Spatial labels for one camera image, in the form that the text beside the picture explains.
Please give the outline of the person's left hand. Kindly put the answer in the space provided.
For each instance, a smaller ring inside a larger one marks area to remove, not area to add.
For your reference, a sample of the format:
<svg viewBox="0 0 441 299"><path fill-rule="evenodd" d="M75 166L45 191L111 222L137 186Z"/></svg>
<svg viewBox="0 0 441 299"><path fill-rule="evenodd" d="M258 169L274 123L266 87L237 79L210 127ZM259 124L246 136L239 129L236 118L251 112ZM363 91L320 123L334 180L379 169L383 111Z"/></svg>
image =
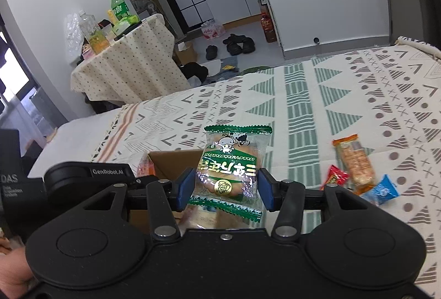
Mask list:
<svg viewBox="0 0 441 299"><path fill-rule="evenodd" d="M34 275L25 257L25 247L12 248L10 241L1 237L1 298L21 298Z"/></svg>

